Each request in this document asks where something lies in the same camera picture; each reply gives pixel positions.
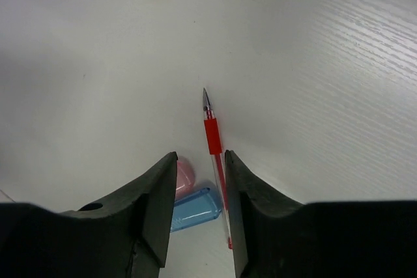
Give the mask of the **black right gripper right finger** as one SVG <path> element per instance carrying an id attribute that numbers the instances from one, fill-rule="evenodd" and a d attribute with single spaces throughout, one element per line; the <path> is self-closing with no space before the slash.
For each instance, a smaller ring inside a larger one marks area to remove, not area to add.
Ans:
<path id="1" fill-rule="evenodd" d="M 260 179 L 237 154 L 225 152 L 233 260 L 237 277 L 294 277 L 283 220 L 302 207 Z"/>

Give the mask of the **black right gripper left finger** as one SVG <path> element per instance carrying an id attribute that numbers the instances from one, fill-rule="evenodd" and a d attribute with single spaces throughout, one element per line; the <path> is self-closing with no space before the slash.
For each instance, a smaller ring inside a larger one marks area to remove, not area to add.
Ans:
<path id="1" fill-rule="evenodd" d="M 170 152 L 131 182 L 62 215 L 80 223 L 86 235 L 97 236 L 117 256 L 128 252 L 128 268 L 163 268 L 176 180 L 177 153 Z"/>

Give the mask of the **red ballpoint pen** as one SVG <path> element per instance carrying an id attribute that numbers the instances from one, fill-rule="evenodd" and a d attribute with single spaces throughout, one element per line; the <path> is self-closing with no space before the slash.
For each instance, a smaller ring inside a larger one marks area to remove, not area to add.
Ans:
<path id="1" fill-rule="evenodd" d="M 225 162 L 224 152 L 222 146 L 222 140 L 220 137 L 220 130 L 218 121 L 213 110 L 209 94 L 206 88 L 203 88 L 203 116 L 204 127 L 207 138 L 208 151 L 212 158 L 212 164 L 214 169 L 214 177 L 216 179 L 216 185 L 218 187 L 220 198 L 222 201 L 223 220 L 225 225 L 225 233 L 227 238 L 227 245 L 230 250 L 233 249 L 233 243 L 231 239 L 231 230 L 229 222 L 229 205 L 227 199 L 227 186 L 225 181 Z"/>

